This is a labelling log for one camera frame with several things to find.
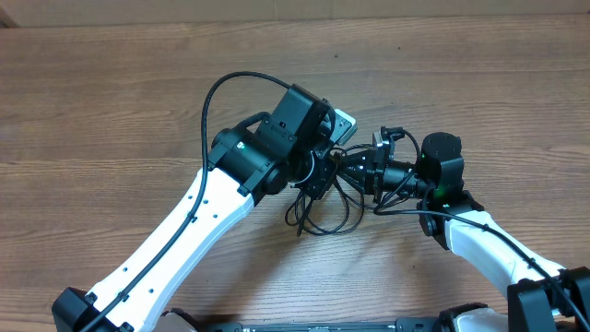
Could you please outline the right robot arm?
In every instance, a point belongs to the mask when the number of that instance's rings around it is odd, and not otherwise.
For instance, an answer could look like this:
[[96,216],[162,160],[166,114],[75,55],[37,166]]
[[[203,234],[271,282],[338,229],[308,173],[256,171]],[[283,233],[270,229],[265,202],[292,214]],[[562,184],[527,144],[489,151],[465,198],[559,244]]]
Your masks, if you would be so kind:
[[586,331],[589,270],[566,268],[536,254],[498,225],[464,188],[459,137],[426,136],[415,163],[396,161],[394,145],[407,136],[384,128],[362,151],[336,154],[337,174],[366,196],[373,212],[400,216],[400,200],[417,202],[411,214],[428,237],[465,259],[508,302],[507,314],[472,302],[440,312],[435,331]]

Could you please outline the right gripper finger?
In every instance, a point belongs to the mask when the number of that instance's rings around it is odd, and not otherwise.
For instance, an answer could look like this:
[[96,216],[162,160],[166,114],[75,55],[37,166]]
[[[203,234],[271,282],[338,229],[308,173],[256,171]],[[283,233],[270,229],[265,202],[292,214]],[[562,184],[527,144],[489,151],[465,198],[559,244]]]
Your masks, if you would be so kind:
[[362,194],[374,193],[374,176],[366,172],[339,171],[338,176]]
[[366,172],[373,169],[374,151],[364,149],[352,154],[341,154],[338,157],[337,170],[339,172]]

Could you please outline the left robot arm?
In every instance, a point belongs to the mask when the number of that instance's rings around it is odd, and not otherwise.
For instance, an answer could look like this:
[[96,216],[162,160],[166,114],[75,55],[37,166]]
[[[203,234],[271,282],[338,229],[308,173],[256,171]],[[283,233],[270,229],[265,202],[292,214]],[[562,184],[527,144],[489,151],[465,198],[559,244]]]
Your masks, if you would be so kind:
[[213,244],[265,196],[320,179],[328,151],[356,132],[353,117],[291,85],[275,110],[219,132],[179,204],[138,249],[91,290],[65,289],[60,331],[152,331]]

